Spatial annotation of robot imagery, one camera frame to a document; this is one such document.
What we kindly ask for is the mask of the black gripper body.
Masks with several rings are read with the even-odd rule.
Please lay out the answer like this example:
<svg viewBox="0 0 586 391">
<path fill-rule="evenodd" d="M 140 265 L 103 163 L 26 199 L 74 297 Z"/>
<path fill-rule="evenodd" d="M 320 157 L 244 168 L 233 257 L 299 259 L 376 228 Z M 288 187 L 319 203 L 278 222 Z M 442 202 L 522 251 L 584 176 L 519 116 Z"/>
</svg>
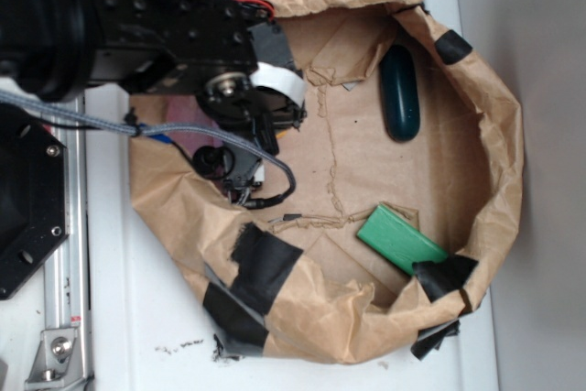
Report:
<svg viewBox="0 0 586 391">
<path fill-rule="evenodd" d="M 204 86 L 198 105 L 223 130 L 275 156 L 277 135 L 305 119 L 307 84 L 279 24 L 257 24 L 249 35 L 258 69 L 246 76 L 226 73 Z"/>
</svg>

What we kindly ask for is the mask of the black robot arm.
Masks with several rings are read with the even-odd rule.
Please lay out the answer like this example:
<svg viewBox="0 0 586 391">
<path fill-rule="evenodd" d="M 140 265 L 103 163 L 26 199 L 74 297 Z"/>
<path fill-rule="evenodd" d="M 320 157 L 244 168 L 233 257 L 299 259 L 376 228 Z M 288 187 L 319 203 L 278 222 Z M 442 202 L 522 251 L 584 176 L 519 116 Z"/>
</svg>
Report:
<svg viewBox="0 0 586 391">
<path fill-rule="evenodd" d="M 1 0 L 1 73 L 50 103 L 108 83 L 192 95 L 273 154 L 306 117 L 301 72 L 260 0 Z"/>
</svg>

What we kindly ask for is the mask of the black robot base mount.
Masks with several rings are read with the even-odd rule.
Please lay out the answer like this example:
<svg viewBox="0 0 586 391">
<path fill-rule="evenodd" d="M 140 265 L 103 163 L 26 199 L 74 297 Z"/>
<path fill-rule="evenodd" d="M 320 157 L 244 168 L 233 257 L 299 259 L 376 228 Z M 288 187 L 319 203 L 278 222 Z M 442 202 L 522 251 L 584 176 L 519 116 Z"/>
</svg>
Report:
<svg viewBox="0 0 586 391">
<path fill-rule="evenodd" d="M 22 109 L 1 106 L 1 299 L 67 237 L 67 148 Z"/>
</svg>

